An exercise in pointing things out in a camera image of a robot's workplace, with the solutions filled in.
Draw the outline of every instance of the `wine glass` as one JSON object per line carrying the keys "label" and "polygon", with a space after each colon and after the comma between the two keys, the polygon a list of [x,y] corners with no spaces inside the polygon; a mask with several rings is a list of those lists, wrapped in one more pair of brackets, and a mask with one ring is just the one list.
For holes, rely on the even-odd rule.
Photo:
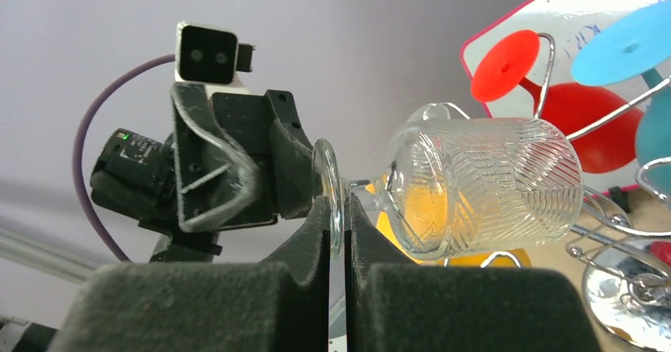
{"label": "wine glass", "polygon": [[373,179],[341,178],[330,143],[315,142],[313,171],[331,207],[333,259],[352,194],[369,199],[368,210],[385,211],[403,250],[418,260],[524,248],[569,231],[581,209],[582,174],[564,135],[542,119],[431,115],[448,107],[430,104],[411,116],[389,143],[387,169]]}

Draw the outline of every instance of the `gray wall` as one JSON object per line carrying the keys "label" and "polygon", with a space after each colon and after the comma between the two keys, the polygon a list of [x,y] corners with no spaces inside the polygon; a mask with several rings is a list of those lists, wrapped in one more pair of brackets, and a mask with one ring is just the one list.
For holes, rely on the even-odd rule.
{"label": "gray wall", "polygon": [[[459,51],[524,0],[0,0],[0,227],[112,262],[74,197],[70,150],[88,103],[113,78],[173,50],[178,21],[231,29],[257,45],[252,90],[288,89],[311,140],[328,138],[341,172],[381,169],[394,128],[421,104],[451,100],[473,115]],[[86,144],[88,172],[117,127],[170,132],[162,67],[107,103]],[[157,236],[100,210],[123,249],[147,260]],[[222,235],[218,261],[256,261],[298,226]],[[342,279],[334,278],[334,295]],[[0,260],[0,313],[58,326],[76,287]]]}

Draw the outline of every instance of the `purple cable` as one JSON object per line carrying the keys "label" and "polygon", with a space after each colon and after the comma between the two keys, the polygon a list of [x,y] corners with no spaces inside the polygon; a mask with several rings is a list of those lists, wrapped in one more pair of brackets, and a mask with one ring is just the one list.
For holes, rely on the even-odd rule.
{"label": "purple cable", "polygon": [[104,227],[102,221],[100,221],[98,214],[96,214],[96,210],[93,208],[91,199],[89,198],[89,193],[86,190],[86,184],[84,183],[82,158],[84,155],[84,141],[86,140],[86,133],[89,131],[89,126],[93,121],[93,117],[96,115],[100,107],[102,107],[103,103],[117,89],[121,88],[121,86],[128,83],[131,79],[148,70],[153,69],[154,67],[174,61],[174,54],[164,55],[162,57],[152,59],[149,62],[144,62],[142,65],[137,66],[133,70],[128,71],[124,75],[118,77],[91,103],[89,109],[86,110],[82,121],[79,123],[77,134],[74,136],[74,148],[72,149],[72,179],[74,181],[74,190],[77,192],[79,203],[82,205],[84,214],[89,219],[93,229],[96,231],[98,236],[100,236],[104,244],[107,245],[107,248],[109,248],[109,250],[114,253],[114,256],[119,259],[119,261],[130,262],[131,260],[128,258],[126,253],[123,253],[119,245],[112,238],[112,235],[110,235],[108,230]]}

